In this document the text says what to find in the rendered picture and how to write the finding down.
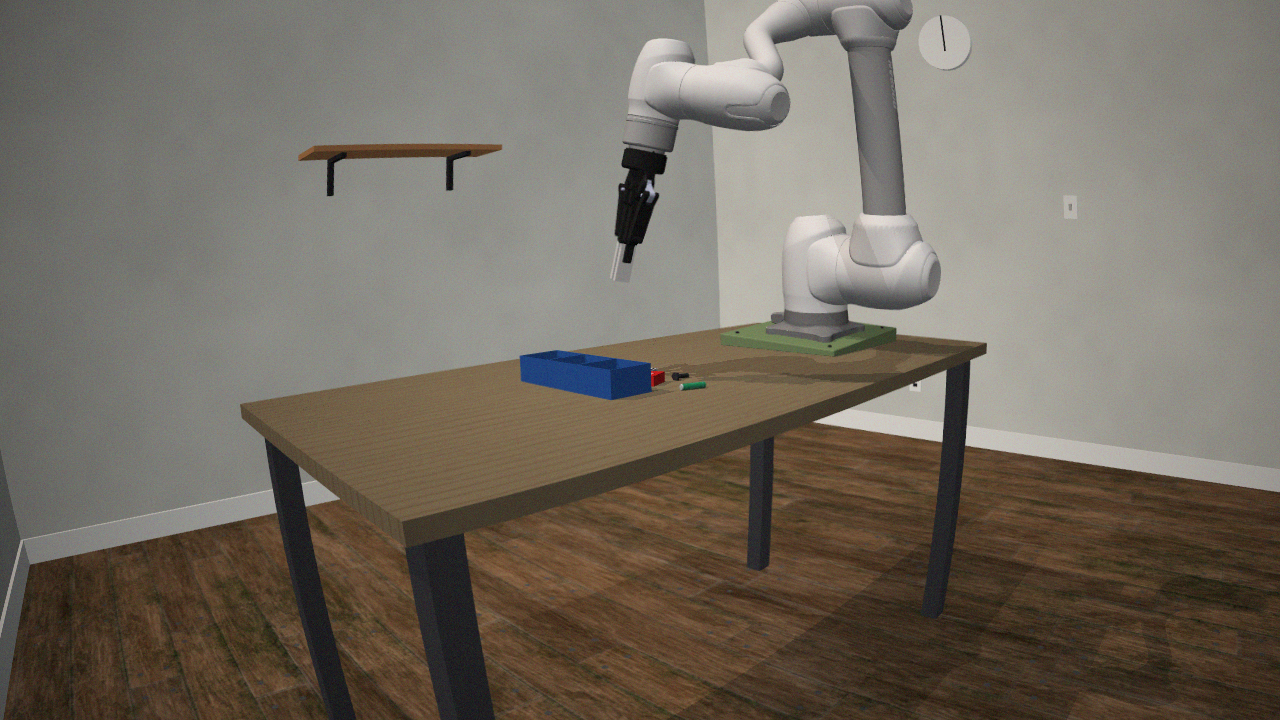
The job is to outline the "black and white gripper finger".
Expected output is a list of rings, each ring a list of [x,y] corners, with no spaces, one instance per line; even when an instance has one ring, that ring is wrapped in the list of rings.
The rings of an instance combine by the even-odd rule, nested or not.
[[[618,197],[618,208],[617,208],[617,217],[616,217],[616,225],[614,225],[614,236],[618,236],[617,240],[622,240],[623,234],[625,234],[625,224],[626,224],[627,215],[628,215],[628,202],[627,201],[628,201],[628,192],[630,192],[630,190],[628,190],[630,182],[631,182],[630,179],[626,179],[625,184],[620,183],[620,186],[618,186],[620,197]],[[622,214],[622,211],[623,211],[623,214]],[[621,217],[622,217],[622,219],[621,219]],[[621,224],[620,224],[620,222],[621,222]],[[611,279],[614,278],[614,269],[616,269],[618,254],[620,254],[620,243],[617,242],[616,251],[614,251],[614,261],[613,261],[613,266],[612,266],[612,272],[611,272]]]
[[[652,188],[652,181],[646,181],[646,191],[641,193],[641,199],[636,202],[634,201],[636,187],[637,181],[631,181],[628,187],[628,217],[625,225],[623,240],[618,240],[620,254],[613,281],[630,282],[637,243],[643,243],[646,227],[652,218],[652,211],[659,199],[659,193],[654,192],[654,187]]]

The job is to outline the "blue three-compartment bin rack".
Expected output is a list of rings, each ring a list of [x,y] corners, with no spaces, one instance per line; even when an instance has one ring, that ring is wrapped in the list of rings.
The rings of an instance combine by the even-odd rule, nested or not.
[[[652,392],[652,363],[556,350],[521,355],[520,369],[522,382],[598,398]]]

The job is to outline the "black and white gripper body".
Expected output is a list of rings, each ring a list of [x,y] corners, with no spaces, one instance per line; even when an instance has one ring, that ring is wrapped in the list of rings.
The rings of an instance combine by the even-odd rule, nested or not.
[[[637,181],[634,201],[639,202],[641,199],[641,193],[646,188],[646,181],[652,181],[652,188],[654,187],[655,174],[662,176],[664,173],[666,161],[666,155],[655,151],[648,152],[637,149],[625,149],[621,165],[628,169],[626,179]]]

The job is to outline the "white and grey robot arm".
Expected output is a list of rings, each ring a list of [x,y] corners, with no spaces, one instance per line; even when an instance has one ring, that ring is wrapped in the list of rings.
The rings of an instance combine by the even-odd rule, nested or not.
[[[744,33],[750,59],[696,65],[689,44],[675,38],[653,38],[637,56],[622,142],[666,154],[678,120],[742,131],[785,120],[790,97],[774,44],[837,35],[849,53],[863,213],[851,236],[831,215],[796,217],[788,225],[785,313],[772,313],[767,334],[832,342],[865,331],[849,322],[849,304],[902,310],[940,288],[937,254],[905,202],[891,51],[911,17],[911,0],[778,0]]]

